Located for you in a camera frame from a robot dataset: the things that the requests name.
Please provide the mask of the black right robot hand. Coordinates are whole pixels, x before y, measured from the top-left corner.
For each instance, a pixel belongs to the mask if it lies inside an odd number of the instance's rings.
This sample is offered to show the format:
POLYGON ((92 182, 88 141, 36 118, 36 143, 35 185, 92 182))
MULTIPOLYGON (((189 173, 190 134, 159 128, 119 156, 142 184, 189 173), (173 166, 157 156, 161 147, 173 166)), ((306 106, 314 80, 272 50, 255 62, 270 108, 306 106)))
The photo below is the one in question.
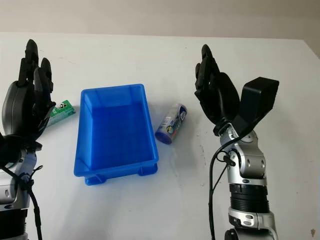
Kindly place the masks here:
POLYGON ((218 125, 231 122, 238 114, 240 98, 230 77, 220 71, 211 49, 204 44, 202 61, 195 66, 195 96, 206 117, 218 125))

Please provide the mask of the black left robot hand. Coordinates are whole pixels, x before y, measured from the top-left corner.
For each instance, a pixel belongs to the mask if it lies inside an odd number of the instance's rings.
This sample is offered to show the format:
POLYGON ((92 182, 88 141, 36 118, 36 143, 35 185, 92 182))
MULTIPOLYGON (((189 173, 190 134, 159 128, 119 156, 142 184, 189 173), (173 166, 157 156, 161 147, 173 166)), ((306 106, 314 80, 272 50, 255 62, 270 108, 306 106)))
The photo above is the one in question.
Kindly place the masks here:
POLYGON ((44 132, 56 106, 51 100, 54 84, 50 61, 39 62, 38 46, 29 39, 20 61, 18 80, 8 88, 2 106, 6 135, 36 141, 44 132))

